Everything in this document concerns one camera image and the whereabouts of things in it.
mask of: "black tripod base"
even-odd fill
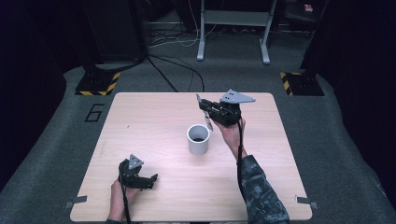
[[[120,73],[97,69],[94,74],[85,72],[76,87],[75,95],[109,95],[116,86]]]
[[[318,81],[301,73],[280,73],[287,95],[324,96]]]

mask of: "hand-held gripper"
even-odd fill
[[[224,125],[231,126],[236,124],[241,117],[240,103],[255,102],[256,99],[241,94],[237,91],[227,91],[217,102],[210,102],[206,99],[201,99],[197,94],[198,105],[201,110],[207,112],[209,117],[214,121]]]
[[[131,154],[129,160],[125,159],[125,161],[120,163],[120,183],[130,189],[152,189],[158,175],[153,175],[151,178],[140,177],[138,174],[143,164],[144,163],[133,154]]]

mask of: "metal bracket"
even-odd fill
[[[87,202],[87,197],[87,195],[76,197],[73,200],[66,202],[64,204],[64,208],[72,208],[75,203],[85,203]]]
[[[311,202],[311,200],[309,200],[308,198],[298,197],[298,196],[296,195],[295,198],[294,198],[294,200],[295,200],[297,203],[304,203],[304,204],[310,206],[311,208],[319,209],[318,203],[313,203],[313,202]]]
[[[255,102],[256,99],[250,96],[246,96],[237,91],[229,90],[220,98],[220,101],[223,103],[235,105],[240,103]]]
[[[131,156],[129,157],[129,166],[128,169],[132,170],[138,166],[143,165],[144,162],[141,161],[139,158],[137,158],[136,156],[134,156],[134,154],[131,154]]]

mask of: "white mug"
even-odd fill
[[[191,125],[187,130],[190,153],[200,156],[204,155],[209,147],[209,129],[202,124]]]

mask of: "sleeve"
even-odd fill
[[[247,205],[248,223],[290,223],[289,214],[256,159],[252,155],[242,159],[242,191]]]
[[[118,221],[111,220],[111,219],[106,220],[105,223],[106,223],[106,224],[122,224],[122,222],[118,222]]]

